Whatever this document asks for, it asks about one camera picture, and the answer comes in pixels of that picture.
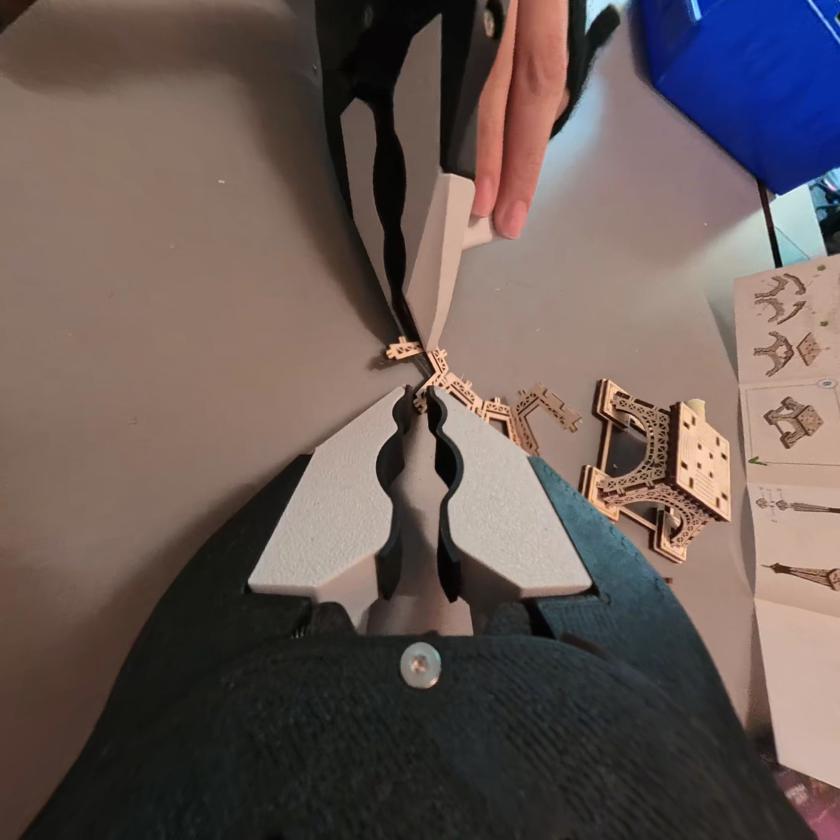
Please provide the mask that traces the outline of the person's left hand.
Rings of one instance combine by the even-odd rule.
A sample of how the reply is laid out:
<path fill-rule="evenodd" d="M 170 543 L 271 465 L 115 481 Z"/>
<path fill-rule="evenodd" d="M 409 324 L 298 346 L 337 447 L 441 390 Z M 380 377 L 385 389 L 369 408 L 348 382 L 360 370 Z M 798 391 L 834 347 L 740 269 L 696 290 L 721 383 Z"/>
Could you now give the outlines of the person's left hand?
<path fill-rule="evenodd" d="M 479 100 L 472 214 L 522 233 L 552 127 L 569 103 L 568 1 L 511 1 Z"/>

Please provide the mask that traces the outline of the wooden lattice arch piece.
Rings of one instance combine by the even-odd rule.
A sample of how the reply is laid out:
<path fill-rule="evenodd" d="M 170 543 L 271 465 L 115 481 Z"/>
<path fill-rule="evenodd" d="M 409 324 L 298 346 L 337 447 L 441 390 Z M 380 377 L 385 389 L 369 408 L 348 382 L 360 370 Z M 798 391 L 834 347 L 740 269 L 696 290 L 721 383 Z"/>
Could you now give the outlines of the wooden lattice arch piece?
<path fill-rule="evenodd" d="M 423 414 L 427 410 L 426 391 L 429 386 L 437 387 L 453 396 L 456 401 L 468 408 L 479 419 L 489 422 L 485 412 L 485 401 L 474 391 L 470 382 L 453 373 L 447 363 L 447 352 L 441 349 L 426 351 L 418 341 L 410 341 L 405 336 L 395 343 L 387 345 L 385 357 L 391 361 L 404 361 L 416 355 L 425 357 L 432 366 L 432 374 L 416 393 L 413 404 L 416 412 Z"/>

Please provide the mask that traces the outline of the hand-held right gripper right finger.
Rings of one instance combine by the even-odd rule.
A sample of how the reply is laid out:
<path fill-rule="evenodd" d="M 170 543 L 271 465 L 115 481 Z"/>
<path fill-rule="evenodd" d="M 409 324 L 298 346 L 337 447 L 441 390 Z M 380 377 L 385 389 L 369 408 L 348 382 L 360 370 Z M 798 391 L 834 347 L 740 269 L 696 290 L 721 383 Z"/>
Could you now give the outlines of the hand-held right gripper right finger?
<path fill-rule="evenodd" d="M 437 387 L 428 389 L 428 427 L 447 487 L 438 578 L 450 602 L 469 606 L 473 633 L 505 604 L 589 591 L 592 578 L 525 451 Z"/>

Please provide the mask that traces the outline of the blue box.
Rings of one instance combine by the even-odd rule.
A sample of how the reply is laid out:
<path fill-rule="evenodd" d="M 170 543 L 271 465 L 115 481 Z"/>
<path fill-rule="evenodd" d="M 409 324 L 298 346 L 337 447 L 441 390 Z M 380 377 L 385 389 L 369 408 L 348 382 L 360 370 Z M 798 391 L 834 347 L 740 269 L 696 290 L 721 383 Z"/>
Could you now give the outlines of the blue box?
<path fill-rule="evenodd" d="M 772 192 L 839 166 L 838 1 L 635 5 L 655 89 Z"/>

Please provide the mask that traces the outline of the paper instruction sheet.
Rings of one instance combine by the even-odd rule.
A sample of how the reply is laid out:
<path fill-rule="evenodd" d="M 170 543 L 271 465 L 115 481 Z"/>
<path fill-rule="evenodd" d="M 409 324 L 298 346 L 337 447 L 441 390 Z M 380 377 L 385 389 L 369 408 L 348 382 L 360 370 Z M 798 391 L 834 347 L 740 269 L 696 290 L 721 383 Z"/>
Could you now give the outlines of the paper instruction sheet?
<path fill-rule="evenodd" d="M 778 761 L 839 785 L 839 257 L 734 283 L 755 606 Z"/>

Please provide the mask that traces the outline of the black pole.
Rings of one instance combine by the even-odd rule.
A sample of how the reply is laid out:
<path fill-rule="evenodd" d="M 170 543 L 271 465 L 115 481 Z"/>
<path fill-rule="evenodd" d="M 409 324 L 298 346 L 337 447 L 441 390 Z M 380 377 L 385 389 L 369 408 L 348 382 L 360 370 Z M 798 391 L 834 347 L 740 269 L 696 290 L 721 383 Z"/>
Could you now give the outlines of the black pole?
<path fill-rule="evenodd" d="M 770 242 L 770 251 L 773 259 L 773 265 L 776 269 L 781 269 L 784 267 L 784 261 L 781 255 L 780 242 L 776 231 L 771 207 L 772 202 L 778 195 L 777 193 L 769 189 L 769 187 L 763 179 L 756 176 L 755 180 L 759 190 L 760 205 L 763 214 L 763 221 Z"/>

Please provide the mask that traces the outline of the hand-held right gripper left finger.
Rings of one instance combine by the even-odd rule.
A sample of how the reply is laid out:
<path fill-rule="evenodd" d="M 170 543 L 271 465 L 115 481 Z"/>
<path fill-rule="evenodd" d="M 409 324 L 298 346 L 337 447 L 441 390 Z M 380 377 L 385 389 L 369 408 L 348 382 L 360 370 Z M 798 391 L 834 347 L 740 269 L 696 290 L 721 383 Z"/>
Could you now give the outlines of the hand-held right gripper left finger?
<path fill-rule="evenodd" d="M 405 467 L 413 395 L 399 386 L 316 447 L 259 560 L 251 591 L 336 603 L 364 631 L 402 574 L 393 485 Z"/>

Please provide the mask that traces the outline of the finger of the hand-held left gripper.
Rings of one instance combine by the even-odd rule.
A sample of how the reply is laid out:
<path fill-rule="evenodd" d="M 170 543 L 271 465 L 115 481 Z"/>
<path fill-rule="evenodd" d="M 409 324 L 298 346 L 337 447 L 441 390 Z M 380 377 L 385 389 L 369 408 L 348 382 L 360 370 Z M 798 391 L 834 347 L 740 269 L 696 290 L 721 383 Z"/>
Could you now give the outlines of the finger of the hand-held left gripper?
<path fill-rule="evenodd" d="M 403 295 L 420 343 L 438 346 L 465 251 L 499 240 L 491 217 L 473 216 L 476 186 L 440 172 L 409 185 L 402 214 L 406 247 Z"/>
<path fill-rule="evenodd" d="M 354 98 L 339 126 L 353 223 L 396 324 L 408 339 L 421 340 L 407 296 L 418 240 L 394 96 Z"/>

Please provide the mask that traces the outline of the wooden tower base model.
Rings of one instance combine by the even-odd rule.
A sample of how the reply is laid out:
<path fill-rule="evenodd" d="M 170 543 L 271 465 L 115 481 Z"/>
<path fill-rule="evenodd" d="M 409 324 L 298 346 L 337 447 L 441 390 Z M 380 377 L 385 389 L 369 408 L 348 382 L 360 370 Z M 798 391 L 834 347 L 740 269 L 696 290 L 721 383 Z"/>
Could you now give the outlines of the wooden tower base model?
<path fill-rule="evenodd" d="M 593 414 L 603 423 L 596 465 L 581 472 L 580 493 L 594 509 L 618 522 L 625 516 L 650 531 L 650 548 L 671 563 L 712 522 L 732 520 L 729 441 L 685 405 L 643 401 L 614 381 L 598 381 Z M 628 471 L 607 470 L 613 438 L 635 432 L 644 453 Z"/>

